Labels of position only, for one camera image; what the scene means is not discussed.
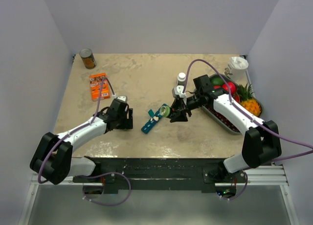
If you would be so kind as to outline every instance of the toy fruit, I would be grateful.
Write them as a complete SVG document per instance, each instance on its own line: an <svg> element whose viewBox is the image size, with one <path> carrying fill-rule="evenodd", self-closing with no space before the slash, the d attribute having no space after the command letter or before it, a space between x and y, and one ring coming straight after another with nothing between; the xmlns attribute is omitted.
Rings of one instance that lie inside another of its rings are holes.
<svg viewBox="0 0 313 225"><path fill-rule="evenodd" d="M237 90L236 85L232 82L228 82L228 85L230 87L230 93L233 95ZM226 91L228 91L226 84L222 85L222 88L225 89Z"/></svg>
<svg viewBox="0 0 313 225"><path fill-rule="evenodd" d="M233 98L234 98L234 100L236 100L237 103L240 103L239 94L235 93L235 94L233 95Z"/></svg>
<svg viewBox="0 0 313 225"><path fill-rule="evenodd" d="M241 99L241 106L248 110L253 115L259 117L261 114L261 107L259 103L252 97L253 91L251 85L244 87L243 85L238 86L238 94Z"/></svg>
<svg viewBox="0 0 313 225"><path fill-rule="evenodd" d="M220 77L214 77L210 80L210 82L215 86L221 86L224 84L223 80Z"/></svg>

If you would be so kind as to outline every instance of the gray wall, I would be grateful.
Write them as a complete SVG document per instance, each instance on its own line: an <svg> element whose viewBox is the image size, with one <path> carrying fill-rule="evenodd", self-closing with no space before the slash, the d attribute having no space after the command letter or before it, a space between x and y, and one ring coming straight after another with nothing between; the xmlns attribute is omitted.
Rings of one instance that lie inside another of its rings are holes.
<svg viewBox="0 0 313 225"><path fill-rule="evenodd" d="M279 0L248 54L249 73L267 118L281 134L313 143L312 0ZM307 151L282 141L284 155ZM284 162L302 225L313 221L313 155Z"/></svg>
<svg viewBox="0 0 313 225"><path fill-rule="evenodd" d="M60 106L71 57L44 0L0 0L0 224L19 221L29 163Z"/></svg>
<svg viewBox="0 0 313 225"><path fill-rule="evenodd" d="M45 0L72 52L247 54L278 0Z"/></svg>

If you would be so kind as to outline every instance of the white container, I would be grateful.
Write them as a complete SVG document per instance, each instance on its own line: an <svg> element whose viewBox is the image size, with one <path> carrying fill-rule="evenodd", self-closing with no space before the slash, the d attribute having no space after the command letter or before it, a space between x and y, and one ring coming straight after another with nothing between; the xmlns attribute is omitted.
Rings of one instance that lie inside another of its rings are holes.
<svg viewBox="0 0 313 225"><path fill-rule="evenodd" d="M230 57L228 66L225 68L224 74L233 81L240 81L243 79L249 63L241 57Z"/></svg>
<svg viewBox="0 0 313 225"><path fill-rule="evenodd" d="M184 86L185 81L186 81L186 74L183 72L180 72L177 76L176 86Z"/></svg>

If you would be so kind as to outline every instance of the white cup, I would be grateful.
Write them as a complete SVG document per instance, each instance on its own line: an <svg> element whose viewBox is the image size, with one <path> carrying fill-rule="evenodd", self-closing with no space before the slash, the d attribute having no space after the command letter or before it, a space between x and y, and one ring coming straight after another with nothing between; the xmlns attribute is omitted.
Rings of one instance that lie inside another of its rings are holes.
<svg viewBox="0 0 313 225"><path fill-rule="evenodd" d="M225 68L224 74L233 81L239 81L244 77L249 63L241 57L230 57L228 66Z"/></svg>

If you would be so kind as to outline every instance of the tin can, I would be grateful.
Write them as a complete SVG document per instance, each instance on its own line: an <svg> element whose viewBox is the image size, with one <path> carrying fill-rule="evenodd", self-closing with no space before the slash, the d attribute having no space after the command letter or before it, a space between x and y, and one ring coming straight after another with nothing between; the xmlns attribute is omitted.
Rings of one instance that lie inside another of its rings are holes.
<svg viewBox="0 0 313 225"><path fill-rule="evenodd" d="M90 50L89 48L82 49L79 52L79 55L82 58L83 63L84 63L86 68L92 69L92 68L96 67L97 62L94 59L94 56L92 54L92 50Z"/></svg>

